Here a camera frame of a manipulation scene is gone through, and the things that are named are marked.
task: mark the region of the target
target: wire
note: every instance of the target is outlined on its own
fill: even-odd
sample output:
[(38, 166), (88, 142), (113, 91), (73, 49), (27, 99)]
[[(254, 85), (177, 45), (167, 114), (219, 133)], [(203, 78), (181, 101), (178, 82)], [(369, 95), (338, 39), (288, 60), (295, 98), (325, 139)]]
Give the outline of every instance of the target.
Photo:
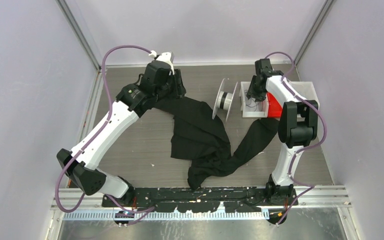
[[(82, 154), (85, 149), (92, 143), (92, 141), (94, 139), (97, 138), (97, 136), (104, 130), (104, 128), (107, 126), (107, 124), (110, 122), (110, 119), (111, 119), (111, 116), (113, 115), (113, 101), (111, 100), (111, 95), (110, 95), (110, 90), (108, 88), (108, 82), (107, 82), (107, 74), (105, 72), (105, 69), (106, 69), (106, 61), (107, 61), (107, 58), (108, 56), (114, 52), (115, 50), (118, 50), (118, 49), (139, 49), (139, 50), (142, 50), (142, 51), (145, 51), (147, 52), (148, 54), (151, 53), (150, 50), (144, 48), (144, 47), (141, 47), (141, 46), (136, 46), (136, 45), (121, 45), (121, 46), (116, 46), (116, 47), (113, 47), (111, 48), (104, 56), (103, 56), (103, 59), (102, 59), (102, 65), (101, 65), (101, 69), (102, 69), (102, 80), (103, 80), (103, 86), (104, 86), (104, 89), (105, 89), (105, 92), (106, 92), (106, 95), (108, 97), (108, 105), (109, 105), (109, 109), (108, 109), (108, 114), (106, 116), (106, 121), (104, 122), (104, 124), (98, 129), (98, 131), (83, 145), (83, 147), (81, 147), (81, 149), (70, 159), (70, 161), (67, 162), (67, 164), (65, 165), (65, 167), (62, 169), (61, 173), (59, 174), (59, 177), (56, 181), (56, 184), (55, 184), (55, 201), (56, 201), (56, 205), (58, 206), (58, 208), (63, 211), (64, 213), (72, 213), (74, 212), (79, 206), (80, 206), (80, 203), (82, 202), (83, 198), (85, 197), (85, 193), (83, 193), (80, 197), (80, 199), (78, 200), (78, 203), (72, 208), (72, 209), (66, 209), (63, 207), (63, 205), (61, 204), (61, 200), (60, 200), (60, 184), (61, 184), (61, 181), (64, 177), (64, 174), (67, 172), (67, 170), (69, 169), (69, 167), (71, 166), (71, 164), (73, 164), (73, 162), (79, 157), (80, 154)], [(132, 212), (130, 210), (127, 210), (125, 209), (124, 207), (122, 207), (115, 199), (113, 196), (111, 195), (107, 195), (113, 202), (115, 205), (117, 205), (119, 208), (123, 209), (124, 211), (128, 211), (128, 212)], [(154, 210), (154, 207), (150, 207), (146, 210), (142, 210), (142, 211), (136, 211), (135, 213), (150, 213)], [(144, 218), (144, 216), (142, 216), (141, 218), (139, 218), (138, 220), (135, 220), (133, 221), (130, 225), (132, 224), (135, 224), (137, 223), (140, 219)]]
[(288, 90), (288, 92), (290, 92), (297, 100), (303, 102), (305, 105), (307, 105), (309, 108), (311, 108), (316, 114), (317, 116), (320, 118), (320, 121), (321, 121), (321, 124), (323, 125), (323, 137), (321, 138), (321, 140), (314, 144), (314, 145), (311, 145), (311, 146), (306, 146), (304, 148), (301, 148), (299, 149), (298, 151), (295, 152), (295, 154), (292, 156), (292, 159), (290, 161), (290, 164), (289, 164), (289, 169), (288, 169), (288, 176), (289, 178), (292, 180), (292, 182), (298, 184), (298, 185), (302, 185), (302, 186), (306, 186), (308, 187), (306, 190), (304, 190), (303, 192), (301, 192), (300, 194), (298, 194), (294, 199), (293, 201), (290, 203), (288, 209), (286, 210), (286, 212), (283, 214), (283, 216), (280, 218), (280, 220), (276, 223), (277, 226), (279, 226), (279, 224), (283, 221), (283, 219), (286, 217), (286, 215), (289, 213), (289, 211), (291, 210), (292, 206), (295, 204), (295, 202), (298, 200), (299, 197), (301, 197), (302, 195), (306, 194), (307, 192), (309, 192), (310, 190), (314, 189), (314, 185), (310, 185), (310, 184), (306, 184), (306, 183), (302, 183), (298, 180), (296, 180), (293, 176), (292, 176), (292, 166), (294, 165), (294, 162), (295, 162), (295, 159), (297, 158), (297, 155), (301, 152), (304, 152), (305, 150), (310, 150), (310, 149), (313, 149), (313, 148), (316, 148), (318, 146), (320, 146), (325, 140), (326, 140), (326, 136), (328, 134), (328, 129), (327, 129), (327, 125), (326, 125), (326, 121), (325, 121), (325, 118), (322, 116), (322, 114), (320, 113), (320, 111), (315, 108), (312, 104), (310, 104), (307, 100), (301, 98), (300, 96), (296, 95), (294, 90), (292, 90), (288, 84), (285, 82), (285, 78), (290, 74), (292, 73), (292, 71), (294, 71), (295, 69), (295, 62), (294, 60), (292, 59), (292, 57), (287, 54), (287, 53), (284, 53), (282, 51), (275, 51), (275, 52), (272, 52), (270, 53), (269, 55), (265, 56), (265, 58), (268, 58), (270, 57), (271, 55), (274, 55), (274, 54), (282, 54), (282, 55), (285, 55), (286, 57), (289, 58), (292, 66), (290, 67), (290, 69), (281, 77), (281, 83), (282, 85)]
[[(246, 94), (248, 93), (248, 90), (244, 90), (243, 93), (246, 95)], [(246, 105), (247, 107), (249, 107), (249, 108), (255, 108), (255, 109), (254, 109), (254, 112), (255, 112), (255, 111), (257, 110), (257, 108), (258, 108), (258, 107), (257, 107), (258, 105), (257, 105), (256, 101), (255, 101), (252, 97), (250, 97), (249, 99), (250, 99), (251, 102), (250, 102), (249, 104), (246, 104), (246, 103), (245, 103), (245, 105)]]

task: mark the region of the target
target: metal floor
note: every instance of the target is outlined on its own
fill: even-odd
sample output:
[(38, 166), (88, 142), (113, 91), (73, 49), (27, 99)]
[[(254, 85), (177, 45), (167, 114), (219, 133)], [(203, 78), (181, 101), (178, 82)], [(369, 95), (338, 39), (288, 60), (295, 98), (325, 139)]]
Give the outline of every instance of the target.
[(345, 240), (336, 208), (293, 208), (276, 227), (266, 220), (143, 221), (118, 228), (113, 221), (62, 222), (60, 240)]
[[(276, 70), (284, 73), (290, 65), (274, 65)], [(186, 96), (214, 106), (215, 98), (223, 78), (225, 91), (232, 92), (236, 82), (248, 82), (255, 73), (253, 65), (218, 65), (185, 66), (181, 69)], [(111, 96), (119, 93), (121, 88), (134, 83), (143, 67), (109, 68), (107, 80)], [(298, 81), (296, 72), (288, 77)], [(231, 142), (232, 152), (236, 150), (255, 118), (242, 118), (240, 98), (233, 100), (225, 128)], [(96, 114), (95, 124), (108, 111), (108, 100), (103, 92)], [(226, 119), (226, 111), (219, 110), (218, 116)], [(140, 120), (129, 127), (105, 154), (99, 167), (115, 176), (122, 176), (135, 187), (188, 187), (187, 177), (189, 160), (170, 158), (173, 136), (172, 115), (158, 109), (147, 111)], [(263, 153), (254, 157), (248, 164), (238, 168), (235, 173), (225, 177), (209, 177), (203, 187), (218, 186), (262, 186), (269, 174), (275, 169), (281, 142), (277, 136)], [(302, 182), (331, 185), (332, 179), (321, 149), (315, 148), (304, 152), (298, 164), (296, 178)]]

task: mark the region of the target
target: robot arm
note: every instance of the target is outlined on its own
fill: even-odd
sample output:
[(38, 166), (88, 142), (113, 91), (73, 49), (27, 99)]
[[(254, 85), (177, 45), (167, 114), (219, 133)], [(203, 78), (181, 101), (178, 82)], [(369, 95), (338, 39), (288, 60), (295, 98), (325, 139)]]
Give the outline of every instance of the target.
[[(98, 165), (116, 139), (147, 110), (153, 108), (157, 101), (165, 98), (182, 98), (185, 95), (181, 72), (173, 68), (172, 62), (171, 52), (155, 56), (155, 60), (146, 66), (144, 74), (139, 75), (140, 83), (124, 86), (116, 96), (109, 121), (107, 113), (71, 150), (61, 149), (58, 152), (57, 159), (63, 168), (75, 153), (82, 152), (65, 174), (86, 195), (100, 192), (121, 198), (129, 190), (130, 185), (127, 181), (100, 170)], [(100, 134), (82, 150), (85, 143), (90, 141), (107, 121), (108, 124)]]
[[(288, 83), (286, 78), (282, 77), (281, 71), (273, 70), (268, 58), (255, 62), (255, 73), (247, 97), (261, 102), (266, 99), (268, 92), (282, 106), (278, 127), (278, 136), (282, 145), (276, 168), (266, 184), (267, 197), (270, 198), (272, 195), (290, 197), (294, 187), (291, 177), (294, 176), (302, 152), (296, 155), (290, 171), (292, 158), (298, 150), (309, 146), (310, 142), (317, 137), (318, 116), (296, 98), (298, 96), (307, 100)], [(307, 102), (316, 109), (319, 108), (315, 100), (307, 100)]]

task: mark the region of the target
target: gray table surface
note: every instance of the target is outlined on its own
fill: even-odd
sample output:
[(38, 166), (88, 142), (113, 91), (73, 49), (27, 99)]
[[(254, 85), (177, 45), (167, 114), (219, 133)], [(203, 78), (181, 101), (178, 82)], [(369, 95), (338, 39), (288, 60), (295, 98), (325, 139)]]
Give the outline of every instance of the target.
[[(290, 65), (274, 65), (284, 73)], [(181, 69), (186, 96), (214, 106), (223, 78), (229, 78), (225, 90), (232, 92), (236, 82), (248, 82), (255, 72), (253, 65), (184, 66)], [(134, 83), (143, 67), (109, 68), (107, 79), (111, 96), (121, 88)], [(293, 72), (291, 81), (298, 81)], [(245, 136), (255, 118), (242, 118), (240, 98), (233, 100), (232, 111), (225, 129), (231, 142), (232, 153)], [(108, 100), (103, 92), (100, 97), (95, 124), (107, 113)], [(217, 115), (224, 120), (226, 111)], [(140, 120), (129, 127), (105, 154), (99, 167), (110, 174), (122, 176), (135, 187), (188, 187), (188, 168), (191, 161), (170, 157), (173, 136), (173, 116), (158, 109), (147, 111)], [(281, 142), (277, 136), (263, 151), (233, 174), (225, 177), (209, 177), (203, 187), (212, 186), (262, 186), (275, 169)], [(321, 151), (315, 148), (303, 153), (295, 177), (305, 183), (331, 185), (332, 179)]]

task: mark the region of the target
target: spool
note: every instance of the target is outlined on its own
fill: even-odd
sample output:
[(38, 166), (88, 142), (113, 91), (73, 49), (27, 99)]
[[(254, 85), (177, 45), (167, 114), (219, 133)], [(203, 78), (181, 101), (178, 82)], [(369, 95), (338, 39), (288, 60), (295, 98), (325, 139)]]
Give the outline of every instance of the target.
[(233, 97), (236, 93), (236, 88), (238, 87), (238, 82), (234, 86), (233, 93), (224, 91), (225, 88), (225, 80), (229, 80), (228, 78), (223, 78), (221, 80), (220, 87), (218, 88), (217, 97), (215, 98), (214, 108), (212, 109), (212, 119), (216, 117), (217, 111), (219, 109), (223, 109), (227, 111), (226, 122), (228, 121), (229, 114), (231, 112)]

